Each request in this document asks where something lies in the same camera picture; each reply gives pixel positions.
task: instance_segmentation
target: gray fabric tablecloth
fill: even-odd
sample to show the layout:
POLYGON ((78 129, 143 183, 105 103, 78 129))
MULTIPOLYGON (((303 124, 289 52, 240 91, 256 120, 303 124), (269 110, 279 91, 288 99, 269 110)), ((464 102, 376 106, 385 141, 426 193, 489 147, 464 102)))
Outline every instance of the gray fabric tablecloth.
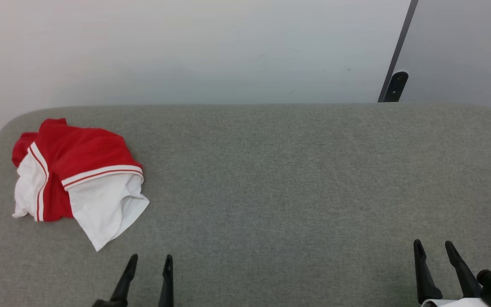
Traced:
POLYGON ((416 306, 413 240, 445 298, 451 240, 491 269, 491 110, 452 104, 68 107, 0 132, 0 306, 88 307, 138 253, 131 307, 416 306), (95 252, 73 219, 14 219, 14 142, 46 118, 124 136, 150 205, 95 252))

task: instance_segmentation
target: folded cloth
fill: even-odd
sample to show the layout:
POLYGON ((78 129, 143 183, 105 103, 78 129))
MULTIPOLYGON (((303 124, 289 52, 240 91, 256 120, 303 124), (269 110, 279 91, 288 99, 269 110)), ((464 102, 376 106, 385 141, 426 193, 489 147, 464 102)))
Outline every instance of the folded cloth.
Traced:
POLYGON ((99 251, 142 214, 142 165, 124 139, 99 128, 47 119, 39 132, 22 134, 12 150, 20 175, 13 217, 35 221, 74 217, 99 251))

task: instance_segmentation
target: white wall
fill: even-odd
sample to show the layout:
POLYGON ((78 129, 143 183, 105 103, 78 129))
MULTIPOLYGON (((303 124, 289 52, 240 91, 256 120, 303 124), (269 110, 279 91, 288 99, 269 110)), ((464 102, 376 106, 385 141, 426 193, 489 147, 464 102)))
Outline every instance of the white wall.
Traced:
POLYGON ((409 0, 0 0, 0 128, 31 110, 375 102, 409 0))
POLYGON ((491 0, 419 0, 395 71, 401 102, 491 107, 491 0))

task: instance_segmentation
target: white stripe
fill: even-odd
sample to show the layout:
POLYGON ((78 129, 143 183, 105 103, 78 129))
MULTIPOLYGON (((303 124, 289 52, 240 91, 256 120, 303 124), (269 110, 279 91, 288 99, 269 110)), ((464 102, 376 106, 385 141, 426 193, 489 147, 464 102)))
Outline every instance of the white stripe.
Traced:
POLYGON ((97 178, 100 178, 103 176, 113 175, 113 174, 136 174, 136 175, 142 177, 142 182, 143 182, 143 170, 141 167, 137 167, 134 165, 112 165, 112 166, 106 166, 106 167, 94 169, 92 171, 85 171, 83 173, 71 176, 69 178, 62 180, 62 185, 66 186, 66 185, 70 184, 71 182, 77 181, 77 182, 73 183, 72 185, 66 186, 65 190, 67 191, 70 187, 73 187, 73 186, 76 186, 80 183, 83 183, 84 181, 80 181, 81 179, 88 181, 88 180, 97 179, 97 178))
POLYGON ((43 186, 41 187, 41 193, 39 193, 39 221, 42 222, 43 213, 45 211, 45 202, 43 198, 45 196, 46 184, 47 182, 49 182, 49 167, 46 165, 45 158, 43 157, 43 155, 41 155, 41 152, 39 151, 39 148, 37 148, 37 145, 35 145, 35 142, 32 143, 31 148, 33 153, 35 154, 35 157, 37 157, 37 159, 39 159, 39 161, 41 162, 41 165, 45 169, 46 173, 45 183, 43 183, 43 186))

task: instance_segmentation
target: white fabric corner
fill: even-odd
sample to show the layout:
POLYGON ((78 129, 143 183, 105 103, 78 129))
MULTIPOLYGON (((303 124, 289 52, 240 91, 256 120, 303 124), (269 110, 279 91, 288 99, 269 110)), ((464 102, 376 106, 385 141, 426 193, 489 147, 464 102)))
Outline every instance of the white fabric corner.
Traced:
POLYGON ((68 188, 74 218, 99 251, 145 210, 139 174, 108 174, 68 188))
POLYGON ((45 187, 47 177, 43 166, 35 159, 30 148, 28 148, 26 157, 24 157, 16 171, 20 177, 16 181, 14 189, 16 204, 12 217, 18 218, 29 213, 35 221, 43 221, 43 212, 38 212, 38 208, 40 205, 39 202, 41 202, 39 209, 42 210, 43 208, 43 193, 41 190, 45 187))

